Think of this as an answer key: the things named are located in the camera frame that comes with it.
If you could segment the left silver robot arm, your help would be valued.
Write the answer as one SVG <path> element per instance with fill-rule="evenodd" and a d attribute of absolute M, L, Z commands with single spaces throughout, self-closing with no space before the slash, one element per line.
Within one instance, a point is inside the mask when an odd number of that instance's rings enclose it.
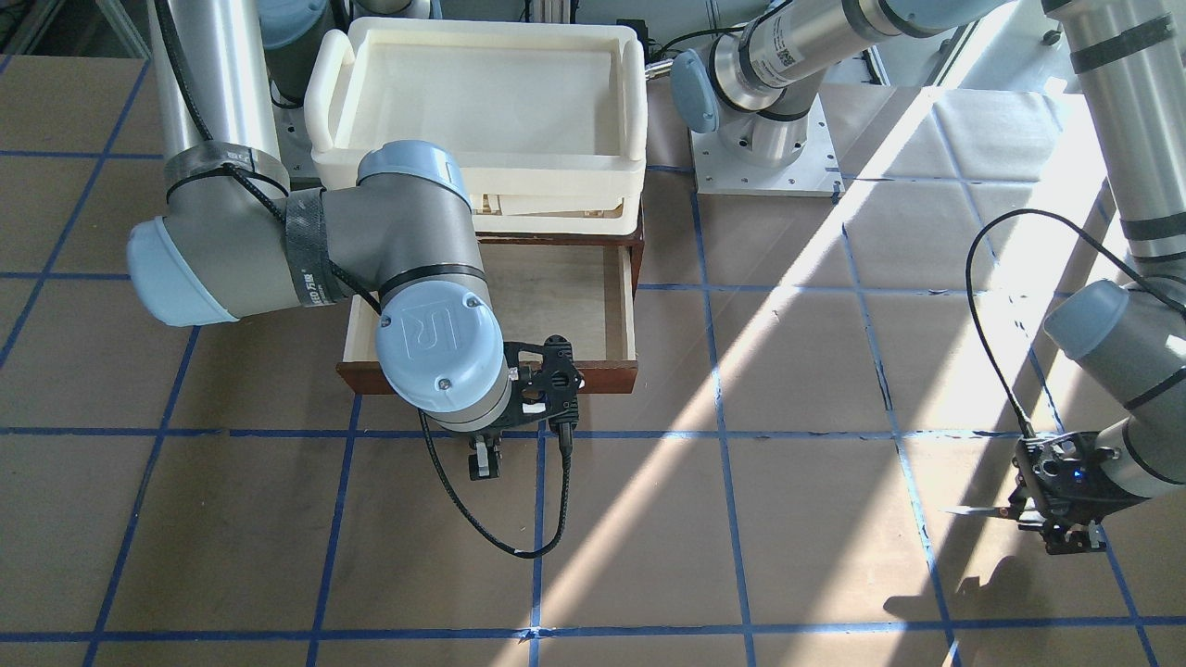
<path fill-rule="evenodd" d="M 728 120 L 805 117 L 827 66 L 898 34 L 931 37 L 994 1 L 784 1 L 670 68 L 693 132 Z M 1129 244 L 1129 282 L 1086 284 L 1042 330 L 1126 409 L 1101 432 L 1039 438 L 1013 392 L 1022 438 L 1016 490 L 963 515 L 1016 521 L 1051 555 L 1107 550 L 1102 520 L 1182 489 L 1182 63 L 1161 1 L 1046 1 L 1079 77 Z"/>

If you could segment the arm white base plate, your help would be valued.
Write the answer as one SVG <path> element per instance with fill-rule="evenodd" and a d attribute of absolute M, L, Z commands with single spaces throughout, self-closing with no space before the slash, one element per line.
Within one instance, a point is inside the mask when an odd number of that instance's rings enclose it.
<path fill-rule="evenodd" d="M 808 195 L 846 191 L 825 112 L 818 99 L 805 117 L 789 122 L 759 114 L 725 115 L 716 132 L 691 132 L 699 193 Z"/>

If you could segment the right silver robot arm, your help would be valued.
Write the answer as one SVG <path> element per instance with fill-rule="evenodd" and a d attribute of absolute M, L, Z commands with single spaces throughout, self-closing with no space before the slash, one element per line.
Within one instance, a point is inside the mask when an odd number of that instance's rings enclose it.
<path fill-rule="evenodd" d="M 261 24 L 289 17 L 306 34 L 323 14 L 323 1 L 151 4 L 168 212 L 132 229 L 139 298 L 184 328 L 361 296 L 385 380 L 421 423 L 470 436 L 474 479 L 496 472 L 500 432 L 527 423 L 548 423 L 569 468 L 582 383 L 572 348 L 503 338 L 453 157 L 398 140 L 361 158 L 352 188 L 291 189 Z"/>

